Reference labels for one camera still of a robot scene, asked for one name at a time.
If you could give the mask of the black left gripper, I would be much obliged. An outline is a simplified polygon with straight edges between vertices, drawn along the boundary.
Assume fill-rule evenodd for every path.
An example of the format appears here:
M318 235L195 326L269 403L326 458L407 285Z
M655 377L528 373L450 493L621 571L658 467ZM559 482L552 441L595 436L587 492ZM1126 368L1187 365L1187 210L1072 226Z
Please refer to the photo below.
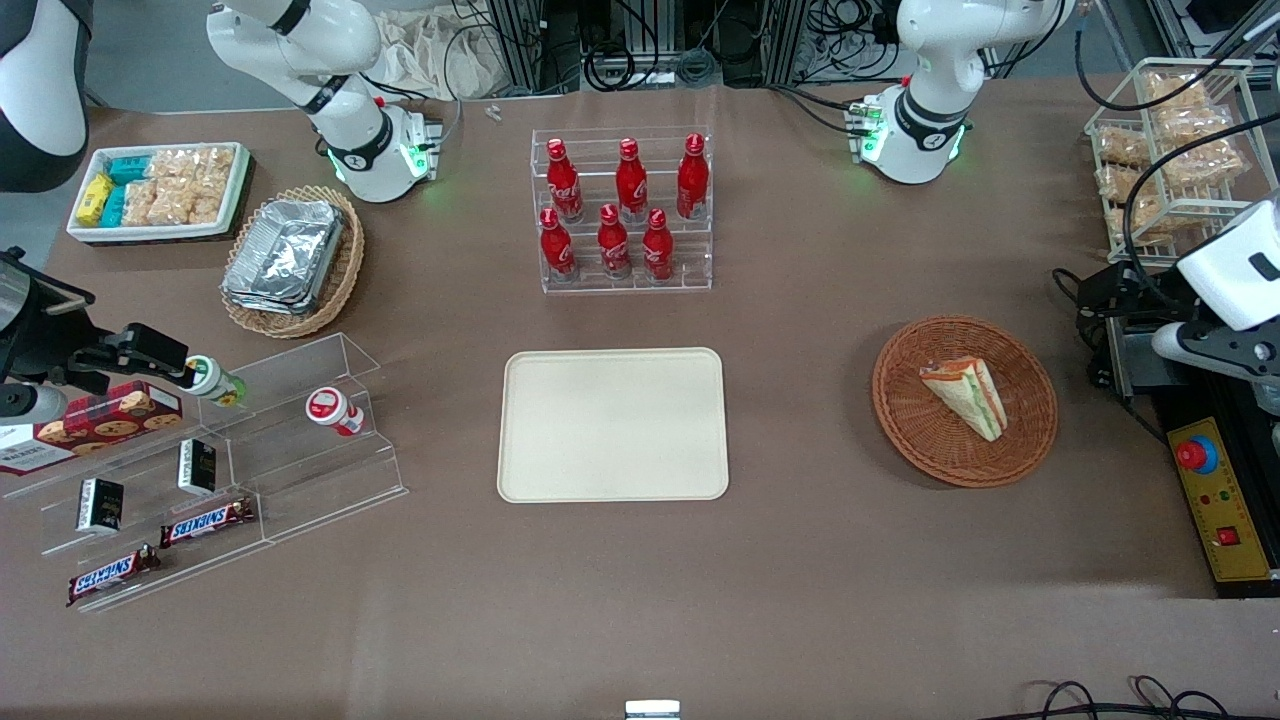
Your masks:
M1133 292L1133 272L1138 283ZM1198 320L1201 299L1174 268L1106 266L1082 281L1078 295L1078 329L1105 328L1110 318L1130 315L1130 324L1162 325Z

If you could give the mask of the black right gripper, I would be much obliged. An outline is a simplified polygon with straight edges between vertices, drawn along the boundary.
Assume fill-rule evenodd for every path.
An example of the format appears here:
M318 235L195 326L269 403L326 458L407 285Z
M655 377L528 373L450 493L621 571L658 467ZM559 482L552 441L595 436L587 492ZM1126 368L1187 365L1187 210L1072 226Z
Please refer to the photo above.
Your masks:
M109 374L148 375L188 389L195 370L188 346L142 323L118 334L118 347L88 315L96 296L22 261L23 250L3 251L3 379L76 387L102 393Z

